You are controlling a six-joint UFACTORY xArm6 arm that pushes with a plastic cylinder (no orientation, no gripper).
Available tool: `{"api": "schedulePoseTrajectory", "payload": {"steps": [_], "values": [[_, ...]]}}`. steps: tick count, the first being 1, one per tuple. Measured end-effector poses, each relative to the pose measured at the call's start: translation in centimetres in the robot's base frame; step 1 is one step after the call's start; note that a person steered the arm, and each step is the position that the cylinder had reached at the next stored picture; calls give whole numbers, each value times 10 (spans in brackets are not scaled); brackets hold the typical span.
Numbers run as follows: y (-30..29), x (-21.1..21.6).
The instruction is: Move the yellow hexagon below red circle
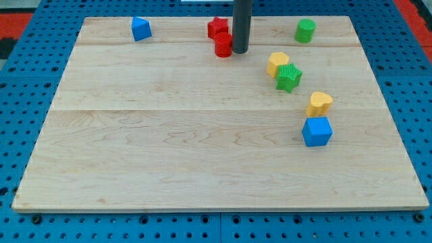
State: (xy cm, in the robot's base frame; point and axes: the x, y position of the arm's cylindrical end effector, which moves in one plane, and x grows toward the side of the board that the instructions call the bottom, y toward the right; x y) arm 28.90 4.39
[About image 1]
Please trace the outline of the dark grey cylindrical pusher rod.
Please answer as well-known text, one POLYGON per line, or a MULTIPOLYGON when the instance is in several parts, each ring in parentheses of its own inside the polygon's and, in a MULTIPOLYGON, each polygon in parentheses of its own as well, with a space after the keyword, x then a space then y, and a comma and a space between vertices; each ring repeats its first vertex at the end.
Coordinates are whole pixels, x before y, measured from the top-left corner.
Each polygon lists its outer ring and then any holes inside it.
POLYGON ((244 54, 248 51, 252 0, 234 0, 232 23, 232 51, 244 54))

